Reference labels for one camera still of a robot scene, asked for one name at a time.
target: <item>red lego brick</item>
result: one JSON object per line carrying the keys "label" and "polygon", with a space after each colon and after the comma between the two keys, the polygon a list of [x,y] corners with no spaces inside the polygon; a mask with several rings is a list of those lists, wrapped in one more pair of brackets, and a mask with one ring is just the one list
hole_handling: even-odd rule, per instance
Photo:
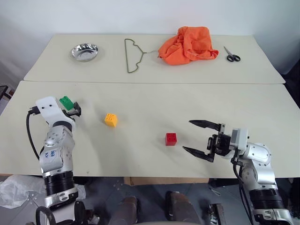
{"label": "red lego brick", "polygon": [[165,134],[165,145],[173,146],[177,142],[176,133],[166,133]]}

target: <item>black scissors handle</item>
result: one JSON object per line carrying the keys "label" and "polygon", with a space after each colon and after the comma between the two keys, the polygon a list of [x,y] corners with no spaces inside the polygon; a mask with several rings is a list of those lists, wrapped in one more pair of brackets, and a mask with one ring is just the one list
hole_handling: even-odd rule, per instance
{"label": "black scissors handle", "polygon": [[230,62],[233,62],[233,61],[239,62],[240,57],[238,55],[227,55],[227,60]]}

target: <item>black cable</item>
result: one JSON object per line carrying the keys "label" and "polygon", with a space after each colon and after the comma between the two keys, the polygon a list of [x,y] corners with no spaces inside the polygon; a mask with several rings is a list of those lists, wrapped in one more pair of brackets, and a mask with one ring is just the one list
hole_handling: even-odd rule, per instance
{"label": "black cable", "polygon": [[245,208],[245,211],[246,211],[246,214],[250,220],[250,223],[251,225],[253,225],[253,219],[252,219],[252,213],[251,213],[251,208],[250,208],[250,205],[249,205],[249,201],[247,199],[247,196],[246,196],[246,192],[245,192],[245,189],[243,187],[243,180],[241,179],[241,173],[242,173],[242,164],[240,165],[240,170],[239,170],[239,173],[237,172],[237,169],[236,169],[236,166],[238,164],[238,161],[239,161],[239,151],[236,150],[235,153],[234,153],[234,156],[231,160],[231,162],[233,163],[233,172],[236,176],[236,178],[239,180],[239,191],[240,191],[240,198],[242,200],[242,203],[243,203],[243,206]]}
{"label": "black cable", "polygon": [[234,172],[236,178],[239,180],[239,183],[243,184],[243,181],[242,181],[241,177],[239,176],[238,171],[236,170],[236,164],[233,164],[233,172]]}
{"label": "black cable", "polygon": [[48,209],[45,206],[39,206],[36,210],[36,223],[37,225],[41,225],[41,221],[40,221],[40,213],[44,213],[47,216],[47,219],[49,221],[49,225],[56,225],[56,221],[54,218],[53,213],[51,212],[50,209]]}
{"label": "black cable", "polygon": [[[239,170],[239,177],[241,178],[241,176],[242,176],[242,166],[240,167],[240,170]],[[247,213],[247,216],[250,220],[250,223],[253,225],[253,219],[252,219],[250,204],[249,204],[245,189],[243,187],[243,183],[241,183],[241,182],[240,182],[240,185],[239,185],[239,189],[240,189],[240,198],[242,199],[243,206],[244,206],[245,211]]]}
{"label": "black cable", "polygon": [[29,128],[29,117],[30,115],[32,115],[34,112],[31,110],[27,113],[27,116],[26,116],[26,129],[27,129],[27,135],[28,135],[28,138],[29,138],[29,142],[31,144],[31,147],[32,147],[32,150],[34,152],[34,154],[36,155],[37,159],[39,160],[39,155],[37,153],[37,150],[36,148],[34,147],[34,144],[33,144],[33,140],[31,138],[31,133],[30,133],[30,128]]}

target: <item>orange cloth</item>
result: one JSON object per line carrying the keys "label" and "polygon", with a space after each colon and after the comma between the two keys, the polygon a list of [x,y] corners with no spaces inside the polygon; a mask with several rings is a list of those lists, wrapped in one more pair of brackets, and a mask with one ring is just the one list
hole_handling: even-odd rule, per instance
{"label": "orange cloth", "polygon": [[181,27],[176,36],[160,47],[158,53],[166,63],[180,65],[196,60],[214,60],[219,51],[212,49],[207,27]]}

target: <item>stainless steel bowl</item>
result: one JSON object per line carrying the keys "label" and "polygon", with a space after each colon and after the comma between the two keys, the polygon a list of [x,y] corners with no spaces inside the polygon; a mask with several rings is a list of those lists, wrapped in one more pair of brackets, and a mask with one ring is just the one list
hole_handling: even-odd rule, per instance
{"label": "stainless steel bowl", "polygon": [[98,54],[98,48],[96,45],[91,43],[83,43],[75,46],[71,55],[77,61],[87,62],[92,60]]}

